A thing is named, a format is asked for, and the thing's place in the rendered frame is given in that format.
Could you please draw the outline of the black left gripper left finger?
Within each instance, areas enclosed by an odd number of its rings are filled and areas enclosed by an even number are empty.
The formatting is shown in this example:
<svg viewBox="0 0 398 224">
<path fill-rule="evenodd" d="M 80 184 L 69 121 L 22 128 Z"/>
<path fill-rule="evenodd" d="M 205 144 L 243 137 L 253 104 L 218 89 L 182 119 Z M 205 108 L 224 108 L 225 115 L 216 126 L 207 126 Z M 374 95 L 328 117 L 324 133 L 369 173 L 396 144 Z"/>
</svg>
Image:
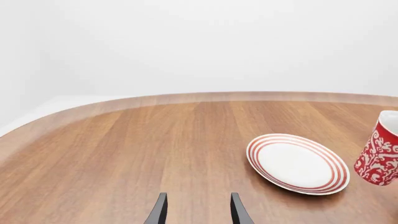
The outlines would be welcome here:
<svg viewBox="0 0 398 224">
<path fill-rule="evenodd" d="M 165 224 L 167 219 L 167 194 L 162 192 L 144 224 Z"/>
</svg>

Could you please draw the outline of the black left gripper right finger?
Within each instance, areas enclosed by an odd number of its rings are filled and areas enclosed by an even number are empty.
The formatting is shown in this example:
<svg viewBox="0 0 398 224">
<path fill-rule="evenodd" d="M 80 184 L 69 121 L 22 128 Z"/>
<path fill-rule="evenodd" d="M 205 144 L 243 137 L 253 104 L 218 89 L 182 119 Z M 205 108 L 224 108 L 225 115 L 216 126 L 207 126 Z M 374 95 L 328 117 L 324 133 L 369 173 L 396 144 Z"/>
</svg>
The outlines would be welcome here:
<svg viewBox="0 0 398 224">
<path fill-rule="evenodd" d="M 233 224 L 254 224 L 236 192 L 231 193 L 230 210 Z"/>
</svg>

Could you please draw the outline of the white plate with red rings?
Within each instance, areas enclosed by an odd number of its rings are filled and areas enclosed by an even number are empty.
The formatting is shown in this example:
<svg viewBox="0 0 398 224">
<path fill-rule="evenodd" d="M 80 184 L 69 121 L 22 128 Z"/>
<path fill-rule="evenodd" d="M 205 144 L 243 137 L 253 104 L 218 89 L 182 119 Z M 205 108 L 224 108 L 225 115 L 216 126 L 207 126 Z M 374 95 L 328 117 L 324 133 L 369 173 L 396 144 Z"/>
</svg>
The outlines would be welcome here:
<svg viewBox="0 0 398 224">
<path fill-rule="evenodd" d="M 345 162 L 327 147 L 291 134 L 265 134 L 246 148 L 251 167 L 263 178 L 292 192 L 330 195 L 348 186 Z"/>
</svg>

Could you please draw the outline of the red mug with white pattern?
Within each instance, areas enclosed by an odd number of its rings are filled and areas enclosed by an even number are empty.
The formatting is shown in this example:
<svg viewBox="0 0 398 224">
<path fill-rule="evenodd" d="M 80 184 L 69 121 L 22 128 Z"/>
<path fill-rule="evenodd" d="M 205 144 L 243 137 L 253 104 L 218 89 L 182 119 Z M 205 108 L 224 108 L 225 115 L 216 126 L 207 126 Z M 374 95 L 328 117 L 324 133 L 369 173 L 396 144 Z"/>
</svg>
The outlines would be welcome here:
<svg viewBox="0 0 398 224">
<path fill-rule="evenodd" d="M 380 112 L 354 171 L 364 180 L 386 186 L 398 179 L 398 111 Z"/>
</svg>

